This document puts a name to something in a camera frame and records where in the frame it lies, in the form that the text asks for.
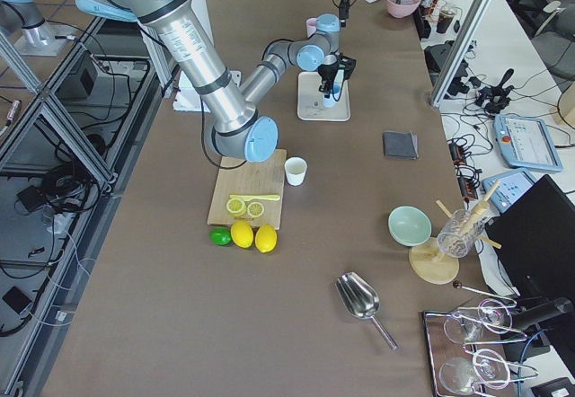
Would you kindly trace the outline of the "blue plastic cup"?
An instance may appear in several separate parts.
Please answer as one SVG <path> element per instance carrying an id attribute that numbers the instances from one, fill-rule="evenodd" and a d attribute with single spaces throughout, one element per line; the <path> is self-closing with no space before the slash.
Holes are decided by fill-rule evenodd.
<path id="1" fill-rule="evenodd" d="M 323 97 L 323 106 L 324 108 L 333 108 L 339 101 L 334 101 L 332 99 L 332 91 L 331 91 L 331 96 L 330 97 Z"/>

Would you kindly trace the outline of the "pink plastic cup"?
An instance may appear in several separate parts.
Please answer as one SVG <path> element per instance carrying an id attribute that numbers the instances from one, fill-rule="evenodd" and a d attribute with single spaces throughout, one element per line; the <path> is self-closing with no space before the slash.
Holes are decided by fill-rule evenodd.
<path id="1" fill-rule="evenodd" d="M 308 18 L 305 21 L 305 28 L 306 28 L 306 37 L 311 38 L 316 32 L 316 17 Z"/>

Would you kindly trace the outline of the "cream rabbit tray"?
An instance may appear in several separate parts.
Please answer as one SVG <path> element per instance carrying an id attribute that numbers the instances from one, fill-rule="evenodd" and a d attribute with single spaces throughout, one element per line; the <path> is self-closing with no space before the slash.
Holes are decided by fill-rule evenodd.
<path id="1" fill-rule="evenodd" d="M 319 90 L 321 77 L 302 72 L 297 80 L 297 116 L 305 121 L 347 121 L 350 119 L 348 81 L 336 75 L 334 90 L 326 95 Z"/>

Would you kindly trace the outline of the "pink bowl with ice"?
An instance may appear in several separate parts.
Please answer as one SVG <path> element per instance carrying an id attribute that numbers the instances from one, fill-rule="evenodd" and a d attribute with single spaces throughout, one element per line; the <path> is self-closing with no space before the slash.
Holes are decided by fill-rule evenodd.
<path id="1" fill-rule="evenodd" d="M 421 0 L 385 0 L 385 6 L 393 18 L 404 18 L 412 15 L 420 2 Z"/>

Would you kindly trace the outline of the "pale yellow plastic cup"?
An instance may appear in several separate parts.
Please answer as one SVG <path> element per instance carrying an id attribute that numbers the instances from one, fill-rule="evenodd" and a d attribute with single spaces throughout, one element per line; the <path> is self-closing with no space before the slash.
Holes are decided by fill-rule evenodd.
<path id="1" fill-rule="evenodd" d="M 299 186 L 305 180 L 307 162 L 299 156 L 290 157 L 284 163 L 284 170 L 287 183 L 291 186 Z"/>

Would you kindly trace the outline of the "lemon slice upper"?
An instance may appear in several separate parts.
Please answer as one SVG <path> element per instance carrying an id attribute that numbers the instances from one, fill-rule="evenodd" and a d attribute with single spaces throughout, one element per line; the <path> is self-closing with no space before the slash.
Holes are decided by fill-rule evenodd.
<path id="1" fill-rule="evenodd" d="M 246 205 L 246 214 L 251 219 L 262 217 L 264 213 L 265 207 L 259 201 L 251 201 Z"/>

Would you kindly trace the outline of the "lemon slice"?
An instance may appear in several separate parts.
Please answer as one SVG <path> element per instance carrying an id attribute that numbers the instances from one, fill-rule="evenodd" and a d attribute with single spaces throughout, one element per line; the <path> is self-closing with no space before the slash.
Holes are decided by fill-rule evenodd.
<path id="1" fill-rule="evenodd" d="M 243 216 L 247 211 L 247 205 L 243 199 L 230 198 L 226 202 L 226 211 L 230 216 Z"/>
<path id="2" fill-rule="evenodd" d="M 251 201 L 246 205 L 246 214 L 251 219 L 262 217 L 264 213 L 265 207 L 259 201 Z"/>

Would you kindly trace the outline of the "whole yellow lemon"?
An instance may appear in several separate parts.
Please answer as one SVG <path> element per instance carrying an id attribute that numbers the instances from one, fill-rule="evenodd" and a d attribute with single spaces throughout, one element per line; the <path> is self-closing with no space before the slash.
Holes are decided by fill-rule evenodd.
<path id="1" fill-rule="evenodd" d="M 268 253 L 275 249 L 278 242 L 278 235 L 271 225 L 262 225 L 255 235 L 256 249 L 261 253 Z"/>
<path id="2" fill-rule="evenodd" d="M 234 222 L 230 228 L 232 241 L 238 247 L 248 249 L 252 246 L 254 233 L 252 227 L 243 220 Z"/>

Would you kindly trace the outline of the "green lime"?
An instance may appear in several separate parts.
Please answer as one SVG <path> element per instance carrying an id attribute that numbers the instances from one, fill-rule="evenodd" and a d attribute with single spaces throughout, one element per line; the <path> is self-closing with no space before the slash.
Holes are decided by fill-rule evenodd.
<path id="1" fill-rule="evenodd" d="M 218 246 L 227 246 L 232 242 L 232 235 L 227 227 L 213 227 L 209 232 L 209 238 Z"/>

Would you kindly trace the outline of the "blue teach pendant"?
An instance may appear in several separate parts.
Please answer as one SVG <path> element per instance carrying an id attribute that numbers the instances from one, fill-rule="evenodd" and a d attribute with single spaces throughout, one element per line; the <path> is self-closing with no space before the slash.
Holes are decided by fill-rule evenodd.
<path id="1" fill-rule="evenodd" d="M 481 185 L 484 191 L 487 192 L 496 181 L 500 184 L 491 195 L 490 202 L 500 213 L 504 213 L 536 183 L 536 178 L 528 169 L 516 168 L 483 179 Z"/>
<path id="2" fill-rule="evenodd" d="M 493 128 L 502 158 L 510 167 L 550 173 L 563 170 L 542 120 L 498 114 L 493 120 Z"/>

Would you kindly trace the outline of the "round wooden stand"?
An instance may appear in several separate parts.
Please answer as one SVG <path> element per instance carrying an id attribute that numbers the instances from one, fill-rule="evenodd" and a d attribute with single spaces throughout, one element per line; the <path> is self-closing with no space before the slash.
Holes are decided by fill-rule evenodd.
<path id="1" fill-rule="evenodd" d="M 471 210 L 467 211 L 473 216 L 483 219 L 489 209 L 488 200 L 499 184 L 500 182 L 496 181 L 484 197 L 477 201 Z M 436 203 L 447 215 L 448 219 L 453 215 L 454 212 L 450 212 L 439 199 L 436 200 Z M 494 242 L 485 235 L 480 235 L 479 238 L 496 249 L 501 248 L 500 243 Z M 409 251 L 409 261 L 414 272 L 429 283 L 437 285 L 446 284 L 455 279 L 459 271 L 458 259 L 439 251 L 437 237 L 430 237 L 424 244 L 411 247 Z"/>

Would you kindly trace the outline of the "metal ice scoop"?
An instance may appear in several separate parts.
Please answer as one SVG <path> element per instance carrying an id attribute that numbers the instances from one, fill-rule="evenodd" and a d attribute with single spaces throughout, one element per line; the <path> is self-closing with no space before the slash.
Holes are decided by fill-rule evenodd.
<path id="1" fill-rule="evenodd" d="M 390 349 L 396 351 L 397 343 L 376 317 L 380 301 L 375 289 L 354 271 L 337 277 L 336 287 L 348 312 L 357 319 L 371 321 Z"/>

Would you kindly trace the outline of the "wine glass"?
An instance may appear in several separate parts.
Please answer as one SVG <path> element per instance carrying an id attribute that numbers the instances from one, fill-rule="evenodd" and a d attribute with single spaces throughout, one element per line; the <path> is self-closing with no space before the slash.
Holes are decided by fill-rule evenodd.
<path id="1" fill-rule="evenodd" d="M 496 344 L 511 328 L 511 313 L 501 301 L 486 298 L 477 306 L 462 306 L 447 315 L 443 329 L 455 344 Z"/>
<path id="2" fill-rule="evenodd" d="M 439 369 L 443 387 L 456 396 L 491 396 L 510 383 L 510 370 L 504 358 L 492 349 L 479 349 L 470 359 L 452 357 Z"/>

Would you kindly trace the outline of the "black glass rack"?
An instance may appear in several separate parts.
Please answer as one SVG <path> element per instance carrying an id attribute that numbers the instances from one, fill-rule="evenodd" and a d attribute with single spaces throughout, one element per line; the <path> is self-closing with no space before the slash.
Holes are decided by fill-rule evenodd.
<path id="1" fill-rule="evenodd" d="M 477 306 L 493 298 L 506 305 L 511 313 L 511 328 L 496 344 L 455 344 L 444 333 L 447 315 L 462 306 Z M 537 300 L 527 306 L 513 306 L 495 296 L 483 296 L 447 312 L 421 313 L 424 341 L 429 361 L 431 393 L 434 396 L 456 396 L 440 383 L 441 366 L 452 357 L 471 358 L 483 348 L 500 354 L 510 370 L 510 383 L 501 390 L 489 391 L 491 396 L 549 395 L 564 396 L 566 385 L 574 384 L 574 375 L 561 360 L 557 332 L 563 321 L 572 317 L 574 305 L 565 297 Z"/>

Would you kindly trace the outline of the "aluminium frame post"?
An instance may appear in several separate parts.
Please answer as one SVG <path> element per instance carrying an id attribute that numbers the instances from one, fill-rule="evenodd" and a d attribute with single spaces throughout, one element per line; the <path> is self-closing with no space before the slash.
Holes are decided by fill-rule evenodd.
<path id="1" fill-rule="evenodd" d="M 429 103 L 434 109 L 439 109 L 445 98 L 447 89 L 455 78 L 458 67 L 464 59 L 472 37 L 486 14 L 491 0 L 473 0 L 464 18 L 462 29 L 458 32 L 455 43 L 447 55 L 446 63 L 440 71 L 429 97 Z"/>

